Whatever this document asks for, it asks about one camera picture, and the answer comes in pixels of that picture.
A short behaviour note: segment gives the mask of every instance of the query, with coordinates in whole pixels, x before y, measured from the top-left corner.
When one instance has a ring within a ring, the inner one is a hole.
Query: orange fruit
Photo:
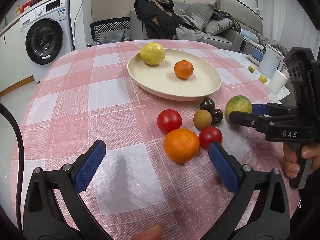
[[[197,155],[200,148],[198,136],[188,129],[176,129],[164,138],[163,150],[176,163],[185,163]]]
[[[187,79],[193,74],[193,65],[187,60],[181,60],[174,65],[177,77]]]

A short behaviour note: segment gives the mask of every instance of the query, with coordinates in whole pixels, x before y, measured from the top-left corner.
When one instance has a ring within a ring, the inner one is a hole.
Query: curtain
[[[317,58],[320,31],[316,30],[297,0],[264,0],[263,26],[267,38],[289,48],[310,48]]]

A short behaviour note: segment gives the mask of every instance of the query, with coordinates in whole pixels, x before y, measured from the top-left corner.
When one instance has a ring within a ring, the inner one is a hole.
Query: blue container
[[[261,50],[253,47],[252,48],[252,57],[256,60],[258,60],[259,62],[262,61],[263,59],[263,56],[264,56],[264,52],[262,52]]]

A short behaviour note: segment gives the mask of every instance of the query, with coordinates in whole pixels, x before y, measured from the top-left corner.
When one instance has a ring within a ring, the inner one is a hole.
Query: washing machine door
[[[26,37],[27,54],[32,61],[45,65],[59,54],[63,43],[63,32],[58,22],[50,19],[36,21]]]

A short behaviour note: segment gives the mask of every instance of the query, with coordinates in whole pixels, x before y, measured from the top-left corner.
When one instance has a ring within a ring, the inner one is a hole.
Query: white kettle
[[[266,52],[259,66],[259,71],[272,78],[278,67],[282,67],[284,56],[270,45],[266,45]]]

